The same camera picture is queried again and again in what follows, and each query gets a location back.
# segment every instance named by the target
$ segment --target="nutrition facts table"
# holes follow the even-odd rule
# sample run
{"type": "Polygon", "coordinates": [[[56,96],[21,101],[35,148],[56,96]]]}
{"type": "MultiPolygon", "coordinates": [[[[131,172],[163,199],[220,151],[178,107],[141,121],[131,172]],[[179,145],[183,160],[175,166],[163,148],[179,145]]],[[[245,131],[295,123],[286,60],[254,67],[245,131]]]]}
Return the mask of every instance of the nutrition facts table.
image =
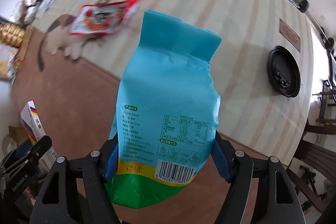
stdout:
{"type": "Polygon", "coordinates": [[[164,115],[161,137],[203,146],[207,130],[207,122],[164,115]]]}

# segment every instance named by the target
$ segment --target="black coffee cup lid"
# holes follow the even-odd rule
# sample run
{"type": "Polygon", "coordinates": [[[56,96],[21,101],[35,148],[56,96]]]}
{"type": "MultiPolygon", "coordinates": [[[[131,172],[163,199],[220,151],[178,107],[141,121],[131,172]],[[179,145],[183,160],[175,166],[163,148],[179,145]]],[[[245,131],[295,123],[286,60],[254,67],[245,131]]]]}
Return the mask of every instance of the black coffee cup lid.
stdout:
{"type": "Polygon", "coordinates": [[[285,47],[276,46],[269,54],[267,73],[276,92],[296,97],[300,91],[300,70],[293,55],[285,47]]]}

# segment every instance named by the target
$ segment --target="red snack bag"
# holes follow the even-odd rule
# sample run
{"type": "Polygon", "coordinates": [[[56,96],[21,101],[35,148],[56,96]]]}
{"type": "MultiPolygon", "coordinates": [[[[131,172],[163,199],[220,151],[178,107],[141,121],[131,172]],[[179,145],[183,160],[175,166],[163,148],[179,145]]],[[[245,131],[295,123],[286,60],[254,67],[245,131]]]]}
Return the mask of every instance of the red snack bag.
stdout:
{"type": "Polygon", "coordinates": [[[140,1],[83,5],[71,25],[70,35],[113,34],[135,13],[140,1]]]}

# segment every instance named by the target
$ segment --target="calico cat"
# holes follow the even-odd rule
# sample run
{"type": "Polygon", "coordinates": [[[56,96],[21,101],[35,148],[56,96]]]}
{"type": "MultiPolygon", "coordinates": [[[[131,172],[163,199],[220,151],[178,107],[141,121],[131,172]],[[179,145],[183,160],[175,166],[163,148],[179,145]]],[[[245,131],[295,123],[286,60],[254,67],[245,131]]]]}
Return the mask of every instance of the calico cat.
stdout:
{"type": "MultiPolygon", "coordinates": [[[[96,5],[107,3],[110,0],[99,0],[96,5]]],[[[71,24],[75,20],[74,15],[64,14],[59,16],[47,29],[37,54],[37,62],[40,71],[44,69],[44,62],[42,59],[42,47],[44,44],[47,52],[51,55],[57,53],[59,48],[64,49],[64,55],[70,56],[72,60],[81,57],[83,47],[87,42],[97,42],[99,46],[104,43],[103,35],[89,34],[89,35],[69,35],[71,24]]]]}

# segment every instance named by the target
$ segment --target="rice bag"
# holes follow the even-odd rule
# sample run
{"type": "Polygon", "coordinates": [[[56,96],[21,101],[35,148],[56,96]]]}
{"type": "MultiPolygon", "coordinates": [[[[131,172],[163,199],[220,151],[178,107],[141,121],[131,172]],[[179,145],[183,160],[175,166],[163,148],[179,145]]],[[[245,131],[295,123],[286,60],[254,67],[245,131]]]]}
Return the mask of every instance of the rice bag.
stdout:
{"type": "Polygon", "coordinates": [[[112,203],[143,208],[161,202],[204,165],[218,125],[220,96],[209,62],[220,42],[180,19],[144,13],[109,137],[118,133],[118,169],[105,185],[112,203]]]}

